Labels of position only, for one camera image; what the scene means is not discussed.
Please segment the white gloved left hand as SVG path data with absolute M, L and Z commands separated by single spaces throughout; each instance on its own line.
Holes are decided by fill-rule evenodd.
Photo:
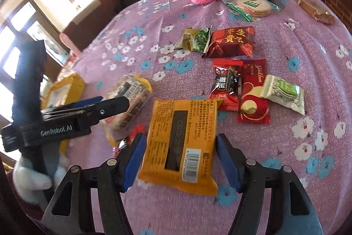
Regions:
M 13 182 L 19 197 L 27 203 L 46 210 L 52 192 L 55 192 L 67 173 L 69 159 L 60 151 L 59 142 L 51 142 L 40 147 L 44 161 L 44 171 L 33 167 L 28 152 L 21 152 L 13 172 Z

